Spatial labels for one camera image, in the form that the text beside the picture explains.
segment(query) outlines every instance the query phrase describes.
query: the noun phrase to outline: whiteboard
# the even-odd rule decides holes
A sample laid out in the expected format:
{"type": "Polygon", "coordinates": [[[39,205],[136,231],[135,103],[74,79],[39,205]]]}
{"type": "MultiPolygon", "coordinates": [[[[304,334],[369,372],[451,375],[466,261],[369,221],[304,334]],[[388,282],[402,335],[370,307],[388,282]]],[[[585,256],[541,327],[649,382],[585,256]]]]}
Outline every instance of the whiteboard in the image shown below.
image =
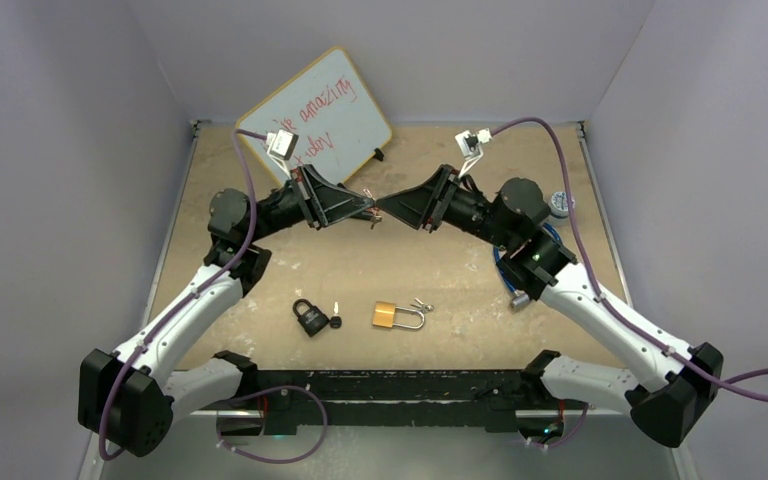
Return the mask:
{"type": "MultiPolygon", "coordinates": [[[[345,50],[334,47],[237,121],[258,133],[279,128],[299,136],[290,169],[309,163],[331,183],[352,176],[393,136],[345,50]]],[[[266,154],[266,143],[243,137],[283,185],[284,172],[266,154]]]]}

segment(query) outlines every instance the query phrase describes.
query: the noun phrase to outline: handwritten word amazing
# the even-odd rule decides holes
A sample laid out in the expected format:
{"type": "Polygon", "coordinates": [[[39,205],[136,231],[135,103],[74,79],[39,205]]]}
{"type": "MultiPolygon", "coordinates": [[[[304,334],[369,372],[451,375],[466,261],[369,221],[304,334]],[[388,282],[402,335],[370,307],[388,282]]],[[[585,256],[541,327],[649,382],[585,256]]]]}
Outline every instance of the handwritten word amazing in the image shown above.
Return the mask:
{"type": "Polygon", "coordinates": [[[302,121],[307,123],[308,120],[316,118],[316,115],[325,107],[331,105],[337,100],[351,95],[350,102],[354,103],[357,100],[357,93],[352,86],[352,82],[346,80],[345,75],[340,77],[334,85],[327,85],[322,93],[313,98],[313,100],[307,102],[304,108],[299,110],[299,117],[302,121]]]}

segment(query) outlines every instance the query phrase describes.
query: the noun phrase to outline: wooden table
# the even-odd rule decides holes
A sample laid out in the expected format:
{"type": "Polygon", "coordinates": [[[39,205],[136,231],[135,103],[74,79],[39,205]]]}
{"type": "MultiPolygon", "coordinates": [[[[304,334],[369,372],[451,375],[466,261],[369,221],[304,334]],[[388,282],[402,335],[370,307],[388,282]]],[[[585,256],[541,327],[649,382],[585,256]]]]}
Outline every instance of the wooden table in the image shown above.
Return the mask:
{"type": "MultiPolygon", "coordinates": [[[[192,278],[210,247],[208,204],[213,195],[227,187],[245,190],[230,128],[201,130],[152,318],[192,278]]],[[[396,127],[384,149],[385,161],[368,162],[347,186],[383,196],[418,185],[440,164],[460,166],[463,159],[454,135],[465,128],[396,127]]],[[[558,134],[569,162],[585,246],[600,281],[622,297],[576,131],[560,127],[558,134]]],[[[276,185],[252,155],[247,159],[262,198],[276,185]]],[[[516,176],[536,181],[545,195],[563,189],[557,156],[540,128],[514,128],[494,138],[471,174],[491,199],[505,180],[516,176]]],[[[559,232],[577,253],[569,227],[559,232]]],[[[620,365],[576,324],[542,304],[512,312],[491,247],[452,226],[428,234],[385,215],[374,230],[356,220],[320,231],[299,224],[257,244],[273,252],[260,283],[213,324],[179,368],[198,366],[226,349],[250,356],[265,369],[522,368],[544,348],[582,361],[620,365]],[[291,311],[300,297],[329,315],[339,301],[343,327],[326,328],[309,338],[291,311]],[[435,306],[423,329],[372,326],[376,301],[409,306],[414,297],[435,306]]]]}

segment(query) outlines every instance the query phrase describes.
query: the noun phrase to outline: combination lock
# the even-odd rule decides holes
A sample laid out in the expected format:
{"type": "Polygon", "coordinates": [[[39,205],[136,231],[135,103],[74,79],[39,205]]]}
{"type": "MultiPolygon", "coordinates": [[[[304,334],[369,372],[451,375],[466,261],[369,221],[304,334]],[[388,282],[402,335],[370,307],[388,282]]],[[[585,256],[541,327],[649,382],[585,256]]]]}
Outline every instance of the combination lock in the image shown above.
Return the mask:
{"type": "Polygon", "coordinates": [[[298,319],[299,324],[305,329],[309,337],[316,335],[328,325],[328,317],[322,313],[322,310],[311,305],[304,298],[293,303],[293,313],[296,314],[296,319],[298,319]]]}

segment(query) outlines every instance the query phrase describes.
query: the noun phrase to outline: gray floor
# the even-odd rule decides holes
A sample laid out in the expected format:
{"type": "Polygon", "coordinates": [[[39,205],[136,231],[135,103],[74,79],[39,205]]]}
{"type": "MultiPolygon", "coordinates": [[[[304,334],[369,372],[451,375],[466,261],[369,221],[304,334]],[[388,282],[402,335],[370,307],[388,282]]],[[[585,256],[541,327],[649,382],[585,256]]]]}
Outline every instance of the gray floor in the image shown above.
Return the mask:
{"type": "MultiPolygon", "coordinates": [[[[161,446],[106,465],[101,478],[183,479],[679,479],[672,450],[646,438],[627,419],[594,415],[578,438],[548,454],[526,449],[515,434],[481,428],[330,428],[322,448],[292,465],[266,465],[216,448],[215,419],[190,417],[161,446]]],[[[281,458],[302,453],[319,435],[247,438],[247,451],[281,458]]]]}

